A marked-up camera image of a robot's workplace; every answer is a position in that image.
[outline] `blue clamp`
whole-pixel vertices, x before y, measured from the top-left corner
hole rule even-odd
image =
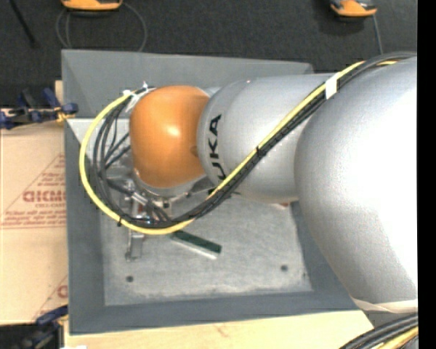
[[[52,120],[63,122],[67,118],[75,116],[79,110],[75,103],[61,105],[50,88],[45,88],[42,95],[48,104],[45,108],[39,108],[28,89],[24,89],[17,99],[17,108],[12,108],[6,113],[0,111],[0,128],[12,129],[25,124]]]

